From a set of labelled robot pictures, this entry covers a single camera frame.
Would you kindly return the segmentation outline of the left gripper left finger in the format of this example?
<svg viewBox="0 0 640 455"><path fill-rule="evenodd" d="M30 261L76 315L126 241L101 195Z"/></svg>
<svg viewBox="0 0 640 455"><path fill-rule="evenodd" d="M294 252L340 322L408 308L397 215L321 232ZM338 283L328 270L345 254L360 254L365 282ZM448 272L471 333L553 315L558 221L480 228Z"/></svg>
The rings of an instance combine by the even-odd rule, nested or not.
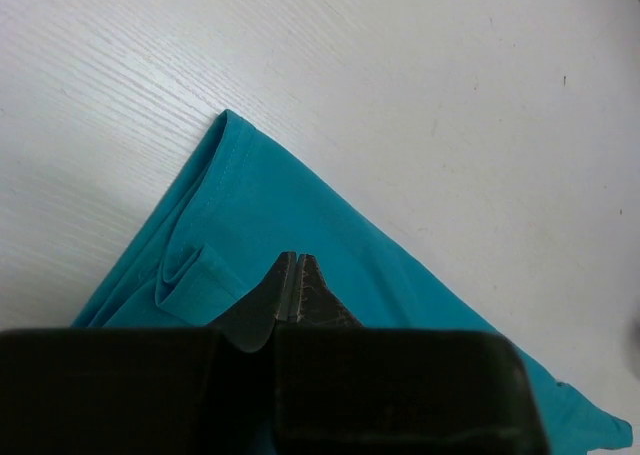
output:
<svg viewBox="0 0 640 455"><path fill-rule="evenodd" d="M236 454L269 418L294 256L196 328L1 335L5 454Z"/></svg>

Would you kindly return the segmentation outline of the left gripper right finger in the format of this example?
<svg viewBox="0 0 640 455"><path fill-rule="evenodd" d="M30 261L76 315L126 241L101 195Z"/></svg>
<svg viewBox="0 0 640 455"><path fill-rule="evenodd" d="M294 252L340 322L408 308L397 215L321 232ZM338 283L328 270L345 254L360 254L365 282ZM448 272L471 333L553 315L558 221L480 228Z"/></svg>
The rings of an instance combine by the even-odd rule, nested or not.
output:
<svg viewBox="0 0 640 455"><path fill-rule="evenodd" d="M298 258L274 332L281 454L546 454L524 364L505 337L363 326Z"/></svg>

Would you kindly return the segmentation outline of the teal t shirt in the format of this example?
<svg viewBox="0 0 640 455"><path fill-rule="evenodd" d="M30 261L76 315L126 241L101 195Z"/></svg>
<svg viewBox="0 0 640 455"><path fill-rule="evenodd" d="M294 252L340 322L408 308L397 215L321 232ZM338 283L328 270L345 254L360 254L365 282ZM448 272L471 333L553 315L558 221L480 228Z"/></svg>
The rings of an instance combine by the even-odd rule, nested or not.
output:
<svg viewBox="0 0 640 455"><path fill-rule="evenodd" d="M314 256L369 327L491 325L301 161L222 112L75 319L81 328L203 326L284 252Z"/></svg>

